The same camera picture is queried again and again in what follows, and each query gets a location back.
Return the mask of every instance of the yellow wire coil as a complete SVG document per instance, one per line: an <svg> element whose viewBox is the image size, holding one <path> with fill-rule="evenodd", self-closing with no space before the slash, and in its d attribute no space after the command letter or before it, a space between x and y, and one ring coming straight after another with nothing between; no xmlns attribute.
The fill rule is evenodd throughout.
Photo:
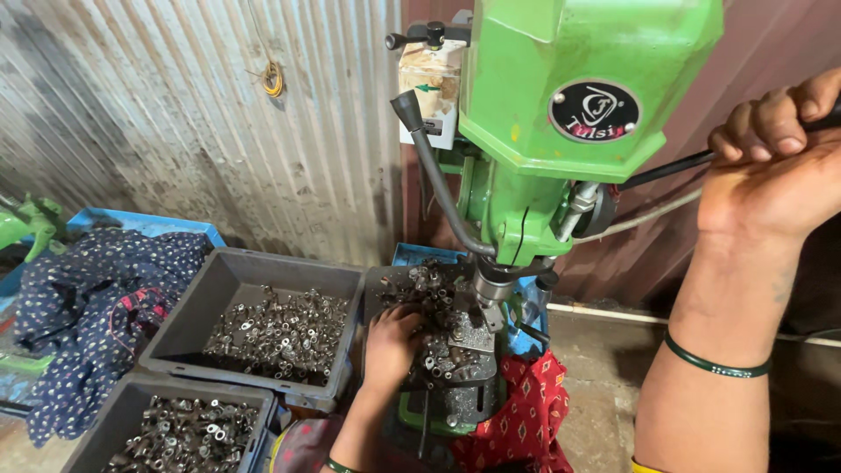
<svg viewBox="0 0 841 473"><path fill-rule="evenodd" d="M280 67L274 61L269 61L266 64L266 69L262 73L263 89L271 98L278 98L283 93L283 74L280 73Z"/></svg>

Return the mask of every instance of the blue plastic tray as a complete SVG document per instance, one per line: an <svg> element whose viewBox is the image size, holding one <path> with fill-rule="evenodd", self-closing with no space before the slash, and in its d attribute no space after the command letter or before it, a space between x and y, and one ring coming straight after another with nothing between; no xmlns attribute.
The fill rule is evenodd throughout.
<svg viewBox="0 0 841 473"><path fill-rule="evenodd" d="M96 207L85 207L71 218L67 222L67 231L90 231L98 223L114 224L123 230L137 230L144 237L157 237L173 231L204 233L214 247L226 246L216 227L209 223Z"/></svg>
<svg viewBox="0 0 841 473"><path fill-rule="evenodd" d="M441 250L439 248L422 247L419 245L410 245L408 243L398 243L394 250L394 257L391 260L392 266L410 266L421 264L427 258L435 258L442 263L452 264L457 263L456 256L466 255L465 252L455 252L452 250ZM514 286L514 290L522 290L529 283L534 281L534 276L527 278L520 278ZM541 332L547 333L549 329L548 318L546 312L532 322L532 327L535 327ZM542 343L534 338L526 335L522 330L514 328L512 325L508 326L508 352L517 354L524 358L540 356L548 349L543 347Z"/></svg>

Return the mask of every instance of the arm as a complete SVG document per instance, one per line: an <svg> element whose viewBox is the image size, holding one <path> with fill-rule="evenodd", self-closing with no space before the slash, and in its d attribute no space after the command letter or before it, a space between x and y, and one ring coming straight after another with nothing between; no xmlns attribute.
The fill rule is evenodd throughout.
<svg viewBox="0 0 841 473"><path fill-rule="evenodd" d="M388 309L371 321L365 349L365 380L330 450L330 458L355 471L375 471L377 439L389 402L409 372L423 321L411 306ZM331 473L327 466L321 473Z"/></svg>
<svg viewBox="0 0 841 473"><path fill-rule="evenodd" d="M717 364L750 368L771 354L809 233L841 210L841 131L826 116L841 69L739 105L710 138L699 236L669 333ZM715 375L661 346L637 409L635 460L670 472L768 469L768 377Z"/></svg>

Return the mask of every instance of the green bangle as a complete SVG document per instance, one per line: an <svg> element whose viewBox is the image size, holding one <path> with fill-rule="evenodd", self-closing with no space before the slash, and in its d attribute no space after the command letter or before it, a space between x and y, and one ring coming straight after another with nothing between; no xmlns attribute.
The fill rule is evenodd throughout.
<svg viewBox="0 0 841 473"><path fill-rule="evenodd" d="M666 331L665 341L666 346L668 346L674 354L678 355L686 363L697 366L698 368L709 371L710 373L715 373L716 375L732 376L733 378L756 378L758 376L767 375L768 371L771 369L771 359L768 359L768 361L755 368L733 368L732 366L712 363L712 361L707 361L703 358L697 357L681 348L680 345L672 339L668 330Z"/></svg>
<svg viewBox="0 0 841 473"><path fill-rule="evenodd" d="M327 468L330 468L336 473L359 473L359 471L351 470L346 466L339 465L338 463L336 463L335 460L333 460L330 457L327 457Z"/></svg>

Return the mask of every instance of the black circular emblem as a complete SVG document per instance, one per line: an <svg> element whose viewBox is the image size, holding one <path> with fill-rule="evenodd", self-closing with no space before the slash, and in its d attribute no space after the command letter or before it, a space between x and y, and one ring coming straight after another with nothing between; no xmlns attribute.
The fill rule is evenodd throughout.
<svg viewBox="0 0 841 473"><path fill-rule="evenodd" d="M598 79L567 84L549 98L549 118L555 129L583 143L628 136L642 115L642 106L630 90Z"/></svg>

